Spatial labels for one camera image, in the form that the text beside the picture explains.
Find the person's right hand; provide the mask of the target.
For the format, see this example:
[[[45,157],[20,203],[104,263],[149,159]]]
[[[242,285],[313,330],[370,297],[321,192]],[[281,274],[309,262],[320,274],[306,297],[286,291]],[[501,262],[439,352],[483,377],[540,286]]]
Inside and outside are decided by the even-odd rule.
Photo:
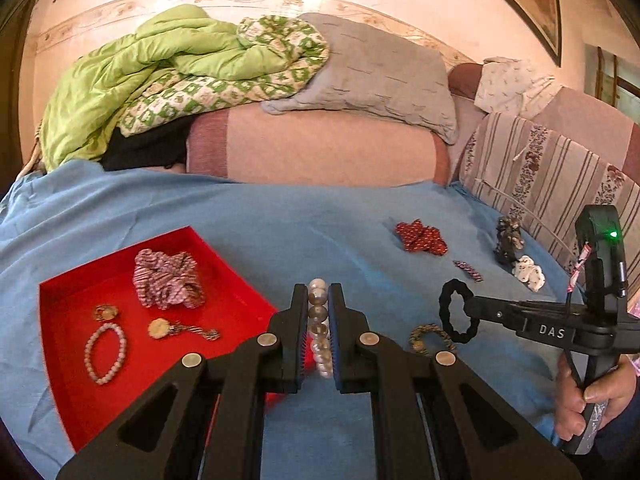
[[[626,410],[636,393],[637,379],[634,364],[628,356],[621,356],[615,370],[582,389],[574,381],[565,354],[561,353],[556,375],[555,433],[564,441],[580,436],[586,428],[582,417],[586,406],[608,402],[600,425],[603,428]]]

